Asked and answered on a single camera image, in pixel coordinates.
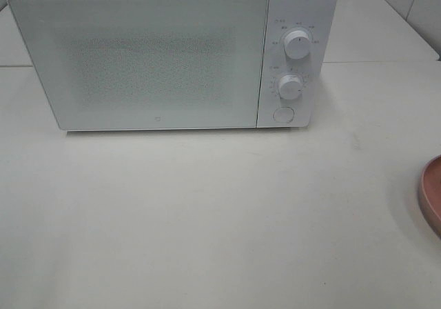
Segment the white microwave door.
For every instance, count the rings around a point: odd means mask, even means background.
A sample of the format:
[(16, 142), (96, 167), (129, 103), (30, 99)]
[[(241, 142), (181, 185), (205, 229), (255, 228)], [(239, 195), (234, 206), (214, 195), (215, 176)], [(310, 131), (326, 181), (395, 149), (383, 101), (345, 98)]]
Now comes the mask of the white microwave door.
[(267, 0), (12, 0), (62, 130), (256, 124)]

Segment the white lower dial knob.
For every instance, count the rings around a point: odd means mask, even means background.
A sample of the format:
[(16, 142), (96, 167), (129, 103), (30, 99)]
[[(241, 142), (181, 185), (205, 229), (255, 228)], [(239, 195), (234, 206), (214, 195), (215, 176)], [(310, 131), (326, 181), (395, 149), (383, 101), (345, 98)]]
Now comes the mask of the white lower dial knob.
[(281, 99), (295, 100), (303, 92), (303, 81), (298, 75), (285, 75), (278, 81), (278, 93)]

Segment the white upper dial knob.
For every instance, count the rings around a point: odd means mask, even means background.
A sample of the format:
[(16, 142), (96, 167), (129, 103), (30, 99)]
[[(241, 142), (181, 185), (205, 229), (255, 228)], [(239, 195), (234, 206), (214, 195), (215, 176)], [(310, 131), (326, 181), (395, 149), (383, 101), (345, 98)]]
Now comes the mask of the white upper dial knob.
[(303, 59), (311, 51), (311, 35), (304, 28), (294, 28), (283, 37), (283, 47), (288, 58)]

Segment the pink round plate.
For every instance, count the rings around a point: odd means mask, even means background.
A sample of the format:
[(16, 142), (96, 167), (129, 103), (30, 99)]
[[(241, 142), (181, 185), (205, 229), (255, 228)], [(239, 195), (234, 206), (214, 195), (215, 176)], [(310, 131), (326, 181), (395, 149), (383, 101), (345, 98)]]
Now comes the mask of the pink round plate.
[(440, 237), (440, 156), (430, 160), (422, 170), (418, 203), (424, 219)]

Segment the white microwave oven body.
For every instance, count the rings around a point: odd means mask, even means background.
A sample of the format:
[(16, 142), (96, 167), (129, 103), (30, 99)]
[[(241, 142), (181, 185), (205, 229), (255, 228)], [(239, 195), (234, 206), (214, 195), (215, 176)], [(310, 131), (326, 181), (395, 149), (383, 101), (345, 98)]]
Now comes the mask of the white microwave oven body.
[[(314, 89), (322, 68), (336, 3), (337, 0), (267, 0), (258, 112), (256, 124), (249, 128), (307, 126), (311, 118)], [(311, 35), (311, 51), (303, 59), (290, 59), (284, 51), (283, 37), (294, 28), (304, 28)], [(303, 92), (299, 98), (295, 100), (280, 98), (278, 81), (285, 75), (298, 75), (302, 79)], [(273, 114), (280, 107), (290, 107), (294, 110), (295, 116), (291, 123), (274, 121)], [(146, 130), (184, 129), (189, 128)]]

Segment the white dial knob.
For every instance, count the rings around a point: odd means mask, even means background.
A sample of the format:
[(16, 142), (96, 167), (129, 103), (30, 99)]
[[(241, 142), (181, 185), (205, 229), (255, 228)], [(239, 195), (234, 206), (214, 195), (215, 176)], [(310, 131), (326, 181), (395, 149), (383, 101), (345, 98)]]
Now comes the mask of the white dial knob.
[(285, 75), (278, 81), (278, 93), (281, 99), (295, 100), (303, 92), (303, 81), (298, 75)]
[(311, 51), (311, 35), (304, 28), (294, 28), (283, 37), (283, 47), (288, 58), (303, 59)]

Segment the round white door button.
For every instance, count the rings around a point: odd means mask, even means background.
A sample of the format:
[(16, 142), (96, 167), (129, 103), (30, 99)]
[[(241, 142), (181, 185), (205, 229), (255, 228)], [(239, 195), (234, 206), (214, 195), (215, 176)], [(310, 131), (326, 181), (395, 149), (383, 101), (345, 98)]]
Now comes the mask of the round white door button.
[(290, 107), (280, 107), (273, 114), (274, 121), (278, 123), (291, 123), (294, 116), (295, 112)]

